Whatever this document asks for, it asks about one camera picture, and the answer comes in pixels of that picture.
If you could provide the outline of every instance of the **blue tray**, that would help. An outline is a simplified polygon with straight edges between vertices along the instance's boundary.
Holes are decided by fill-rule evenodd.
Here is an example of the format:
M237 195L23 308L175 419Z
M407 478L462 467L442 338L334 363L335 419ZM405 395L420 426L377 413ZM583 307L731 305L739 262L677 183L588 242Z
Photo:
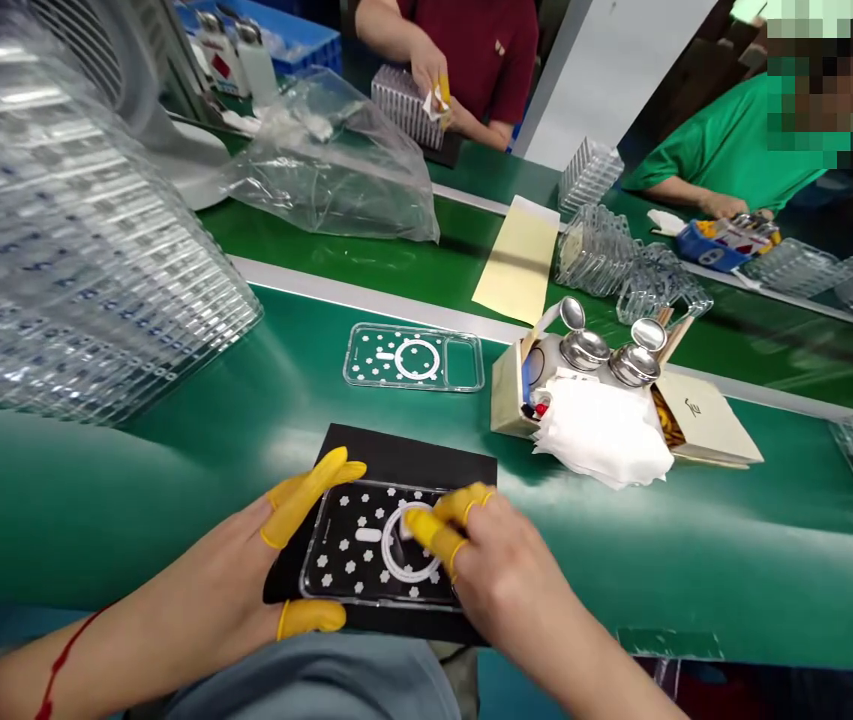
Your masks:
M676 236L676 246L679 254L690 262L720 272L732 272L752 259L752 255L744 255L703 235L695 220Z
M302 48L302 52L294 59L273 55L273 68L277 73L293 75L313 65L319 65L328 67L339 75L343 74L343 48L339 33L335 30L288 15L275 8L260 5L252 0L225 0L222 4L235 10L240 17L255 20L262 29L279 35L287 47ZM232 19L216 9L215 0L200 0L187 5L177 4L176 12L179 14L179 19L183 23L183 28L190 34L199 31L196 11L218 15L223 19L227 30L233 27Z

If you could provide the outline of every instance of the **plastic bag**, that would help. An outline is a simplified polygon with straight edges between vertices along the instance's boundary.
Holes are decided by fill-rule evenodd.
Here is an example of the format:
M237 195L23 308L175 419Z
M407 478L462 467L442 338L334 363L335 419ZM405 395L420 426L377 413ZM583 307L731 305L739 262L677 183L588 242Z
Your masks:
M439 242L422 151L341 77L307 70L261 120L232 197L311 232Z

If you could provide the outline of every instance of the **box lid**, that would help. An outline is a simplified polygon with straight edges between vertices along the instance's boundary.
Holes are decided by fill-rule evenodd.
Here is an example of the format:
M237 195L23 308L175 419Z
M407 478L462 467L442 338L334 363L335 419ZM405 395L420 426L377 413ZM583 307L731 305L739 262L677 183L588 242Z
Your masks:
M684 445L675 448L677 452L721 462L763 462L756 443L715 385L677 373L663 373L656 388L686 438Z

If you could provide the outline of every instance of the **yellow paper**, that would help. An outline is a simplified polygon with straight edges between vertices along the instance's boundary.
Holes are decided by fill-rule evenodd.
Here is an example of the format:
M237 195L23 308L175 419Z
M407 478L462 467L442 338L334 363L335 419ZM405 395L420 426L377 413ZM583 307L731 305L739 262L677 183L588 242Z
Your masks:
M535 325L546 303L558 232L558 212L515 196L473 293L473 302Z

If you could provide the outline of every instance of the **phone case with white dots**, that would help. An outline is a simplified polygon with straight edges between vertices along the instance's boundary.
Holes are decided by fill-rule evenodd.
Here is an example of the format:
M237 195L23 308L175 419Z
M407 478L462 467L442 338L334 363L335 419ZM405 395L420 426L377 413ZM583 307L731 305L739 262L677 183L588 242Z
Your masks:
M455 344L467 352L451 356ZM484 384L482 347L469 333L359 323L349 337L343 377L350 385L476 392Z
M447 492L367 479L331 488L313 527L300 592L361 605L461 610L439 560L402 526L403 508L432 508Z

